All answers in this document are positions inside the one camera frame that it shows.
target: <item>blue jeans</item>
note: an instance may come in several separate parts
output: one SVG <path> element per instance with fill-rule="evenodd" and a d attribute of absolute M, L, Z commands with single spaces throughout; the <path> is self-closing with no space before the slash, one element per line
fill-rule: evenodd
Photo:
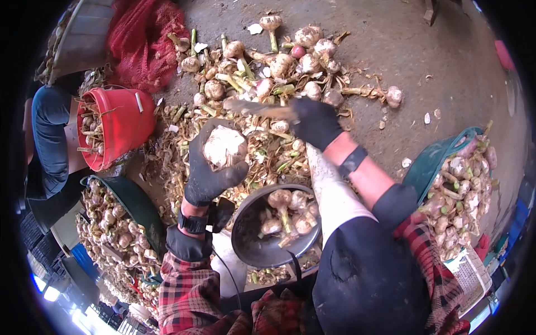
<path fill-rule="evenodd" d="M 35 152 L 42 168 L 47 199 L 61 191 L 69 177 L 67 139 L 63 127 L 69 121 L 71 95 L 58 87 L 43 86 L 32 102 Z"/>

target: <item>red plaid sleeve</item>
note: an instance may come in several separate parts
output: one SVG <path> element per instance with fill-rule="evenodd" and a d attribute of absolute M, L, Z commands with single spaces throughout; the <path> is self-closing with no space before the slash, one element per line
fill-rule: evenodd
<path fill-rule="evenodd" d="M 470 323 L 458 318 L 463 290 L 441 262 L 428 225 L 423 224 L 425 219 L 424 214 L 415 212 L 398 226 L 393 235 L 408 241 L 428 286 L 432 312 L 426 322 L 426 334 L 468 334 Z"/>
<path fill-rule="evenodd" d="M 209 262 L 208 258 L 185 262 L 171 252 L 164 255 L 158 306 L 161 335 L 251 332 L 251 321 L 242 312 L 224 316 L 219 311 L 220 275 Z"/>

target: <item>red bucket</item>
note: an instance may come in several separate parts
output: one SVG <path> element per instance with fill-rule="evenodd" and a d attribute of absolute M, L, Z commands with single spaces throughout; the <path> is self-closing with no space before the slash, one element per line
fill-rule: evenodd
<path fill-rule="evenodd" d="M 143 111 L 140 111 L 139 100 Z M 102 171 L 109 168 L 112 163 L 129 150 L 139 147 L 147 141 L 152 134 L 156 121 L 154 119 L 154 102 L 150 94 L 140 90 L 103 90 L 93 88 L 84 93 L 82 97 L 90 96 L 95 100 L 101 116 L 102 132 L 104 137 L 104 155 L 96 152 L 82 151 L 87 165 L 93 171 Z M 86 144 L 86 135 L 81 134 L 83 113 L 82 103 L 78 105 L 78 145 L 89 148 Z"/>

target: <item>green tub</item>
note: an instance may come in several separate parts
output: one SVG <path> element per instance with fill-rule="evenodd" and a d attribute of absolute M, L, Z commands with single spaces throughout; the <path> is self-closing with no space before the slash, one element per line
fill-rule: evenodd
<path fill-rule="evenodd" d="M 101 178 L 91 175 L 82 178 L 80 184 L 88 186 L 92 178 L 100 180 L 126 209 L 132 220 L 145 227 L 145 236 L 162 261 L 167 251 L 166 230 L 149 196 L 138 184 L 125 177 Z"/>
<path fill-rule="evenodd" d="M 415 187 L 419 196 L 418 205 L 422 204 L 422 200 L 434 182 L 434 178 L 439 173 L 445 159 L 463 149 L 476 135 L 483 133 L 484 131 L 481 128 L 469 127 L 459 135 L 436 141 L 421 151 L 402 181 L 404 185 Z M 455 146 L 464 136 L 467 136 L 467 139 L 462 144 Z"/>

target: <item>gloved hand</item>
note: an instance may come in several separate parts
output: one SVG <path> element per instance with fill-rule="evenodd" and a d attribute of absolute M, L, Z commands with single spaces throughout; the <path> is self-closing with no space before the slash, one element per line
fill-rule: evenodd
<path fill-rule="evenodd" d="M 212 130 L 219 125 L 233 128 L 232 121 L 211 118 L 190 143 L 190 176 L 184 190 L 184 198 L 197 207 L 208 206 L 223 191 L 242 182 L 248 173 L 249 166 L 246 162 L 240 162 L 217 172 L 212 171 L 203 154 L 203 146 Z"/>
<path fill-rule="evenodd" d="M 324 151 L 343 132 L 333 106 L 307 97 L 292 100 L 300 122 L 292 125 L 297 137 Z"/>

